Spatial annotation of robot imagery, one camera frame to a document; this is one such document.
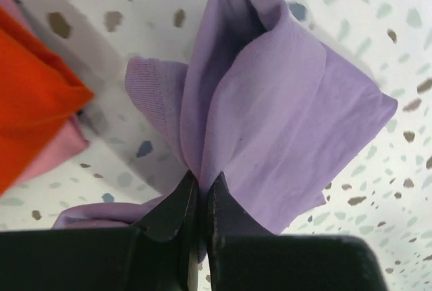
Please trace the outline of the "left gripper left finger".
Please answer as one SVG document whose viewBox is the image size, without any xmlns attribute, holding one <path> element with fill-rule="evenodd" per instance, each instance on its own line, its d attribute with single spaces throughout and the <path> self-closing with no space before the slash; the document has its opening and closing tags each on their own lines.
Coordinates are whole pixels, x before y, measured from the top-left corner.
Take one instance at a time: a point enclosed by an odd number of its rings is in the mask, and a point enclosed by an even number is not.
<svg viewBox="0 0 432 291">
<path fill-rule="evenodd" d="M 187 173 L 127 227 L 4 232 L 1 289 L 195 290 L 197 194 Z"/>
</svg>

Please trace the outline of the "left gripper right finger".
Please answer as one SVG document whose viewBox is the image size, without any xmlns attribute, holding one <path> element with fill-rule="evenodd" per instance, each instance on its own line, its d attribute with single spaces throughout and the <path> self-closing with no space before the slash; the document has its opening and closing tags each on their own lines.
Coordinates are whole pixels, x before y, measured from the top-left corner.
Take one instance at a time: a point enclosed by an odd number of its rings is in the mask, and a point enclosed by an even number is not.
<svg viewBox="0 0 432 291">
<path fill-rule="evenodd" d="M 277 236 L 230 194 L 223 174 L 208 197 L 213 290 L 386 290 L 366 242 L 345 235 Z"/>
</svg>

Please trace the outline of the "lavender t shirt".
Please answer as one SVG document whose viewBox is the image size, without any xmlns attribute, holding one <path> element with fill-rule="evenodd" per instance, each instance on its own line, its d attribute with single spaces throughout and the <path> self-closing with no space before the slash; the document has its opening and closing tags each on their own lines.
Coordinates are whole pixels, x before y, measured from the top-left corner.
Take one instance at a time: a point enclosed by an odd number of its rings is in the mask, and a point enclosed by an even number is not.
<svg viewBox="0 0 432 291">
<path fill-rule="evenodd" d="M 273 234 L 325 202 L 398 107 L 284 0 L 208 0 L 190 63 L 133 57 L 125 88 L 198 180 L 202 204 L 223 174 Z"/>
</svg>

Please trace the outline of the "orange folded t shirt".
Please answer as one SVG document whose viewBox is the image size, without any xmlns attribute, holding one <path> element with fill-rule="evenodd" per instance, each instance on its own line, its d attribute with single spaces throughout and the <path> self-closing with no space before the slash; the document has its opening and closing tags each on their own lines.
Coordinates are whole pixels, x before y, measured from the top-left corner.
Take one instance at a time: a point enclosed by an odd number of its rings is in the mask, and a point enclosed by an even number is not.
<svg viewBox="0 0 432 291">
<path fill-rule="evenodd" d="M 1 191 L 93 92 L 63 60 L 1 11 Z"/>
</svg>

